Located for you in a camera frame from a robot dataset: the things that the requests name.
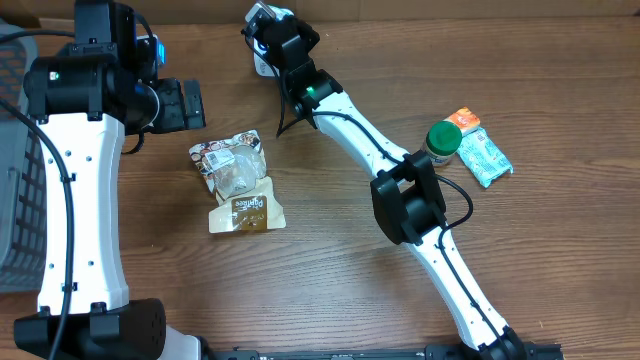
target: brown label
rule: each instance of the brown label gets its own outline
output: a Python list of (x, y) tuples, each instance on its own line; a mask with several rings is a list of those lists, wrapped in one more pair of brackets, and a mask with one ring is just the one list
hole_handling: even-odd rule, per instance
[(234, 230), (267, 230), (266, 196), (250, 196), (231, 201)]

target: green bottle cap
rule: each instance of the green bottle cap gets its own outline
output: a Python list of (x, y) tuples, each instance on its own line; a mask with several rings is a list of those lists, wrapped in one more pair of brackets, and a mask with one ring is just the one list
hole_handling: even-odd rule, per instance
[(440, 121), (427, 134), (427, 146), (434, 154), (449, 156), (456, 152), (462, 142), (462, 132), (456, 124)]

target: plastic wrapper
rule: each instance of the plastic wrapper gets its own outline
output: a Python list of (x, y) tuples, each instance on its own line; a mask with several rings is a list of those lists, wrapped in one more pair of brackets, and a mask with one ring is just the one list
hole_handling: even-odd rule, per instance
[(483, 128), (462, 138), (458, 155), (485, 188), (505, 172), (513, 174), (511, 162), (489, 139)]
[(189, 154), (219, 204), (251, 191), (256, 180), (267, 174), (262, 143), (255, 130), (194, 145)]

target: cable clip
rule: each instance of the cable clip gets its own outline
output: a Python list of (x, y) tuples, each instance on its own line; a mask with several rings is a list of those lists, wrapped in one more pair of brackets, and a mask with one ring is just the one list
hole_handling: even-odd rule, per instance
[(76, 173), (71, 174), (71, 177), (64, 177), (60, 175), (60, 181), (64, 184), (68, 184), (72, 181), (76, 181)]
[(62, 286), (61, 286), (61, 290), (62, 290), (62, 292), (65, 292), (65, 293), (70, 293), (70, 292), (73, 292), (73, 291), (78, 291), (78, 283), (77, 283), (77, 282), (74, 282), (74, 283), (73, 283), (73, 285), (65, 285), (65, 284), (62, 284)]

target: food package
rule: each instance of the food package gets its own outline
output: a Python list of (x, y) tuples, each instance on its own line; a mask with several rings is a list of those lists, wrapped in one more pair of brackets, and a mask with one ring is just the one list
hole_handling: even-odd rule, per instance
[(270, 177), (258, 179), (255, 189), (225, 201), (209, 213), (209, 232), (260, 231), (287, 225), (282, 206), (273, 196)]
[(273, 182), (266, 176), (264, 150), (255, 130), (195, 145), (189, 154), (218, 201), (218, 207), (209, 213), (209, 232), (286, 226), (282, 206), (273, 195)]

